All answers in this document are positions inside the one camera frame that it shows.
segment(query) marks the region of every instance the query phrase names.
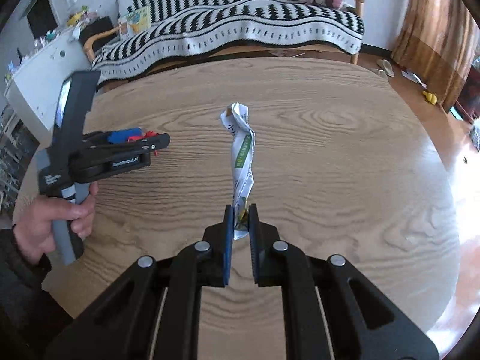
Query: human hand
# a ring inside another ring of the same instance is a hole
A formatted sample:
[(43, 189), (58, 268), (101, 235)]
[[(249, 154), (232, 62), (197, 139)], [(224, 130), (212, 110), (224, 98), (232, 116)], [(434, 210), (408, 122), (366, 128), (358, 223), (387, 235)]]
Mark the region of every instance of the human hand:
[(97, 193), (98, 182), (95, 181), (90, 184), (90, 194), (80, 205), (64, 199), (37, 196), (13, 229), (18, 248), (25, 259), (37, 265), (42, 254), (56, 249), (52, 220), (73, 220), (71, 230), (81, 238), (88, 237), (92, 232)]

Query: black jacket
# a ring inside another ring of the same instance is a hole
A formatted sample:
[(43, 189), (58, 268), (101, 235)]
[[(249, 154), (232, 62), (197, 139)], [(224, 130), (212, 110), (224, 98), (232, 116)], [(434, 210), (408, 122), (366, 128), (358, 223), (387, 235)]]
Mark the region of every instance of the black jacket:
[(12, 230), (0, 230), (0, 347), (12, 359), (39, 359), (71, 317), (42, 290), (51, 270), (43, 255), (37, 266), (20, 253)]

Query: brown striped curtain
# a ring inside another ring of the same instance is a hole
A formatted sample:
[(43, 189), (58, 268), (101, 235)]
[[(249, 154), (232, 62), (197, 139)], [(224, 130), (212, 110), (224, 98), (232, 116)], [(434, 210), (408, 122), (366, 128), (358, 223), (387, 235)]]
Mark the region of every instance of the brown striped curtain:
[(410, 0), (392, 59), (422, 77), (448, 112), (469, 75), (478, 40), (462, 0)]

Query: wood grain tabletop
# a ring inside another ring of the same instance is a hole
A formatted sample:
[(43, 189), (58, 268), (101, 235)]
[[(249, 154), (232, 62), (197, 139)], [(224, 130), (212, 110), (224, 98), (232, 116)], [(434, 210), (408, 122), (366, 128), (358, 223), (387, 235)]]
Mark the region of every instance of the wood grain tabletop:
[[(445, 168), (405, 102), (343, 62), (252, 58), (198, 64), (94, 100), (85, 132), (167, 132), (150, 167), (100, 182), (84, 256), (45, 282), (78, 315), (138, 257), (164, 259), (202, 237), (231, 203), (233, 102), (256, 132), (249, 203), (307, 254), (346, 256), (420, 328), (440, 317), (458, 278), (455, 207)], [(38, 189), (31, 166), (15, 217)], [(281, 293), (256, 288), (248, 238), (234, 242), (230, 286), (202, 294), (200, 359), (285, 358)]]

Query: metal screw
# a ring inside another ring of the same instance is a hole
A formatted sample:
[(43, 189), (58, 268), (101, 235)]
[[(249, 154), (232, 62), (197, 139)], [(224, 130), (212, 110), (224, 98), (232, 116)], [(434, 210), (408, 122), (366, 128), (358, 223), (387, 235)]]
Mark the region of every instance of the metal screw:
[(138, 259), (137, 263), (138, 266), (140, 266), (141, 268), (148, 268), (152, 266), (153, 258), (151, 258), (150, 256), (142, 256)]
[(330, 257), (330, 262), (335, 266), (344, 266), (345, 257), (340, 256), (339, 254), (334, 254), (332, 257)]
[(210, 244), (207, 241), (198, 241), (195, 244), (196, 251), (207, 251), (210, 249)]
[(276, 251), (286, 251), (289, 248), (289, 245), (285, 241), (275, 241), (273, 243), (273, 248)]

